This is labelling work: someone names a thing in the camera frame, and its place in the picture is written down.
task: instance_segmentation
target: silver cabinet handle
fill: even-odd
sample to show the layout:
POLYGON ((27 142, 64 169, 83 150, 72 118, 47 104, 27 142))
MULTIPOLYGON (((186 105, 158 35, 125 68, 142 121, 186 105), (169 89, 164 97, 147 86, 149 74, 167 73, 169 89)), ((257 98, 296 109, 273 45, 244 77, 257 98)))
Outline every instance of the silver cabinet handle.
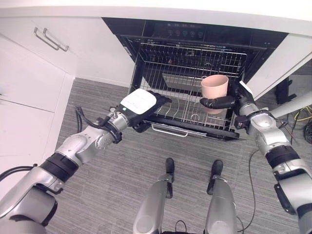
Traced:
POLYGON ((54 45, 50 44, 49 42, 47 42, 46 40, 44 40, 42 37, 40 37, 38 34, 37 34, 37 31, 38 31, 38 28, 35 27, 35 30, 34 30, 34 34, 37 38, 39 38, 40 40, 42 40, 44 43, 46 43, 47 45, 49 45, 50 47, 52 47, 53 49, 55 50, 59 50, 59 46, 55 47, 54 45))
POLYGON ((166 130, 163 130, 163 129, 159 129, 159 128, 155 128, 155 126, 152 124, 152 129, 156 132, 160 132, 160 133, 167 133, 167 134, 170 134, 170 135, 174 135, 174 136, 177 136, 177 137, 187 137, 187 135, 189 134, 188 132, 186 131, 182 131, 180 130, 181 132, 184 132, 185 134, 179 134, 179 133, 174 133, 174 132, 170 132, 170 131, 166 131, 166 130))
POLYGON ((52 42, 54 45, 56 45, 58 48, 60 48, 62 51, 67 51, 68 50, 68 48, 69 48, 69 46, 67 45, 66 47, 65 47, 65 49, 63 48, 63 47, 61 47, 61 45, 60 44, 57 44, 55 41, 53 41, 50 37, 48 37, 48 35, 47 35, 47 29, 46 28, 44 28, 44 30, 43 30, 43 35, 44 35, 44 37, 45 38, 47 38, 50 42, 52 42))

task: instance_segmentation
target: oven door handle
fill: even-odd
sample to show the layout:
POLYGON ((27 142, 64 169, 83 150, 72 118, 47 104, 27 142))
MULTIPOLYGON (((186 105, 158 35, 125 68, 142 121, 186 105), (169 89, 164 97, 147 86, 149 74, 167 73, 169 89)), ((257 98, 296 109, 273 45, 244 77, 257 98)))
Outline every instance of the oven door handle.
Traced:
POLYGON ((183 131, 183 130, 178 130, 178 131, 181 131, 181 132, 183 132, 185 134, 179 134, 179 133, 170 132, 168 130, 159 129, 159 128, 156 128, 153 124, 152 124, 152 129, 154 131, 156 131, 156 132, 167 133, 167 134, 174 135, 174 136, 177 136, 177 137, 187 137, 187 135, 189 134, 188 132, 183 131))

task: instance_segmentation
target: oven control panel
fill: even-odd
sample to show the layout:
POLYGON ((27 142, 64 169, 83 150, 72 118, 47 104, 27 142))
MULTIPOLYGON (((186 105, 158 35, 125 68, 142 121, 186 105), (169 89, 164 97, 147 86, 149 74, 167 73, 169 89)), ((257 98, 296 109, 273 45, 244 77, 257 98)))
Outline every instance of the oven control panel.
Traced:
POLYGON ((194 23, 158 21, 155 23, 152 37, 203 41, 205 37, 205 27, 204 25, 194 23))

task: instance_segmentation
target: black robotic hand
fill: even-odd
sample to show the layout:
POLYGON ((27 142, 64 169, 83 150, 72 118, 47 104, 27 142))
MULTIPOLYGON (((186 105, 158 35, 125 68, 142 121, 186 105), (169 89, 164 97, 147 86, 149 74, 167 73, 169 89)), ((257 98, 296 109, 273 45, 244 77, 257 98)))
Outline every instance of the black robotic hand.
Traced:
POLYGON ((171 102, 171 99, 153 91, 137 89, 120 102, 116 111, 127 117, 129 127, 144 132, 149 125, 143 125, 142 121, 167 102, 171 102))
POLYGON ((232 81, 229 83, 227 96, 214 99, 202 98, 200 103, 210 109, 232 108, 238 116, 239 109, 246 103, 254 103, 254 98, 245 83, 232 81))

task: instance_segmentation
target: cabinet handle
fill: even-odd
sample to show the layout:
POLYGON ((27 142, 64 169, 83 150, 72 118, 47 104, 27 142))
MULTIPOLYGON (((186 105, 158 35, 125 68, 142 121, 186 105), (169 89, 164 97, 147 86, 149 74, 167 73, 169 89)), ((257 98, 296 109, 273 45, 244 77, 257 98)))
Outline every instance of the cabinet handle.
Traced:
POLYGON ((43 35, 44 35, 44 37, 45 38, 47 38, 50 42, 52 42, 54 45, 56 45, 58 48, 60 48, 62 51, 67 51, 68 50, 68 48, 69 48, 69 46, 67 45, 66 47, 65 47, 65 49, 64 48, 62 48, 61 47, 61 45, 60 44, 57 44, 55 41, 53 41, 50 37, 48 37, 48 35, 47 35, 47 29, 46 28, 44 28, 44 30, 43 30, 43 35))
POLYGON ((34 30, 34 34, 37 38, 39 38, 40 40, 42 40, 44 43, 46 43, 47 45, 49 45, 50 47, 52 47, 53 49, 55 50, 59 50, 59 46, 55 47, 54 45, 50 44, 49 42, 47 42, 46 40, 44 40, 42 37, 40 37, 38 34, 37 34, 37 31, 38 31, 38 28, 35 27, 35 30, 34 30))

